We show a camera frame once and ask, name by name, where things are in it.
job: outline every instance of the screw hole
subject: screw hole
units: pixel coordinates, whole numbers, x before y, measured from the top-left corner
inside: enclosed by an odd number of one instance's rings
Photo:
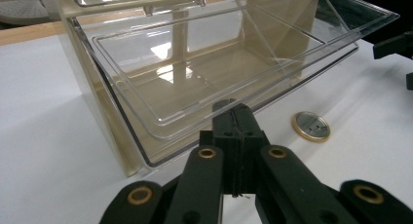
[[[130,191],[128,202],[131,205],[143,205],[152,198],[152,190],[146,186],[141,186]]]
[[[216,156],[216,152],[210,148],[205,148],[198,151],[198,156],[205,159],[211,159]]]
[[[286,153],[281,148],[271,148],[268,154],[274,158],[285,158]]]
[[[385,200],[383,194],[369,186],[357,185],[354,188],[354,192],[360,199],[371,204],[381,204]]]

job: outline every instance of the white table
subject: white table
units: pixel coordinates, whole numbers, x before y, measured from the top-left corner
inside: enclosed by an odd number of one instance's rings
[[[413,208],[413,61],[372,58],[371,45],[260,111],[273,144],[291,148],[332,188],[364,179]],[[0,47],[0,223],[98,223],[126,178],[97,125],[57,36]],[[295,133],[299,111],[321,115],[324,143]],[[150,175],[165,183],[184,160]],[[224,223],[257,223],[253,199],[226,199]]]

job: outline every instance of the wooden edge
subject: wooden edge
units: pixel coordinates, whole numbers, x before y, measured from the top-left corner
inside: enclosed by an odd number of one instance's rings
[[[65,33],[61,21],[0,30],[0,46],[55,36]]]

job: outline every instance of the transparent plastic container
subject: transparent plastic container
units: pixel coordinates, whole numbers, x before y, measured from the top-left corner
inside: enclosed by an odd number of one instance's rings
[[[348,56],[398,15],[359,0],[206,0],[73,19],[156,167],[227,109],[257,109]],[[222,99],[234,99],[212,111]]]

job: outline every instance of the black bracket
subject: black bracket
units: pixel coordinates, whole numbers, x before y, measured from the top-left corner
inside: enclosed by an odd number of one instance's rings
[[[373,46],[374,59],[404,52],[413,47],[413,31],[407,31],[399,36],[377,43]]]
[[[406,75],[406,88],[413,91],[413,72]]]
[[[323,185],[291,150],[269,143],[246,105],[212,125],[201,131],[200,147],[179,177],[164,187],[148,181],[125,187],[100,223],[221,223],[224,194],[255,194],[262,223],[413,223],[413,212],[375,184],[348,181],[340,191]]]

